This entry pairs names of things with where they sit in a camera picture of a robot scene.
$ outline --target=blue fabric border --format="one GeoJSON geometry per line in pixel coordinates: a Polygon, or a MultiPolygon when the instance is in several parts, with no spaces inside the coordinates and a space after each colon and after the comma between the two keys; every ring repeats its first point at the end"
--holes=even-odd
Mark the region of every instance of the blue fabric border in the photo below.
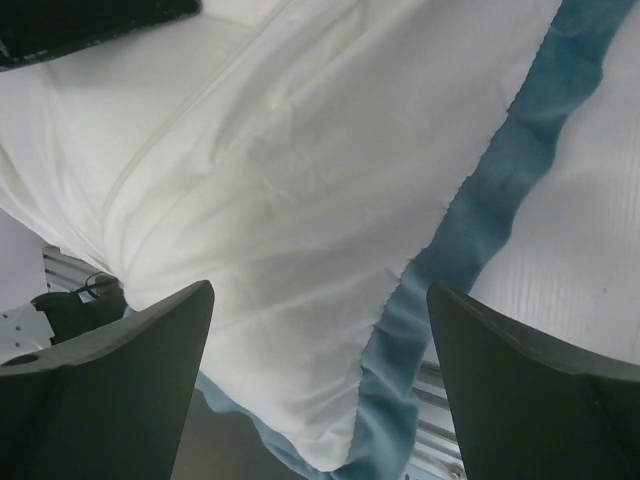
{"type": "Polygon", "coordinates": [[[505,245],[515,213],[548,172],[567,117],[596,89],[608,46],[635,0],[564,0],[527,78],[476,171],[461,186],[431,244],[413,259],[363,352],[352,448],[335,472],[311,468],[293,446],[232,402],[206,376],[197,388],[218,412],[253,418],[265,445],[309,479],[395,480],[413,449],[418,409],[411,387],[431,329],[426,291],[446,281],[469,291],[505,245]]]}

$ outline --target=black device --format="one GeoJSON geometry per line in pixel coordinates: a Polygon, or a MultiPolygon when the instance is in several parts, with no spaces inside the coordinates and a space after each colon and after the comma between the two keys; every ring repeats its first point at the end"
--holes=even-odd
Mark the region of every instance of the black device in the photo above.
{"type": "Polygon", "coordinates": [[[446,285],[427,303],[469,480],[640,478],[640,367],[446,285]]]}
{"type": "Polygon", "coordinates": [[[0,367],[0,478],[168,480],[213,300],[201,282],[0,367]]]}
{"type": "Polygon", "coordinates": [[[0,0],[0,71],[195,15],[200,0],[0,0]]]}

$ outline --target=white cloth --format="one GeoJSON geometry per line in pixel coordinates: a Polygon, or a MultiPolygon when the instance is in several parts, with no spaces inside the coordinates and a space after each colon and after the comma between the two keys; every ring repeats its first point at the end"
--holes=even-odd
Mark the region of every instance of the white cloth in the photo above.
{"type": "Polygon", "coordinates": [[[640,363],[640,8],[620,28],[554,166],[472,295],[592,351],[640,363]]]}
{"type": "Polygon", "coordinates": [[[203,372],[330,471],[372,327],[560,0],[218,3],[1,75],[0,201],[135,309],[209,279],[203,372]]]}

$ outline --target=gray floor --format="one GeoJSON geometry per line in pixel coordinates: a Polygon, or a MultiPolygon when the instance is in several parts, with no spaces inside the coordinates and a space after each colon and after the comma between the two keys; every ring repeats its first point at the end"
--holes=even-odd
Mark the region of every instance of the gray floor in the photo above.
{"type": "Polygon", "coordinates": [[[171,480],[299,480],[243,415],[215,414],[195,392],[171,480]]]}

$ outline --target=white wall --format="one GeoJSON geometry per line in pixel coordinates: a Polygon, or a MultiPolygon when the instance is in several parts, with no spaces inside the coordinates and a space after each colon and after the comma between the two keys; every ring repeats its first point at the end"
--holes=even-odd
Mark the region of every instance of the white wall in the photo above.
{"type": "Polygon", "coordinates": [[[0,312],[47,291],[44,245],[35,233],[0,210],[0,312]]]}

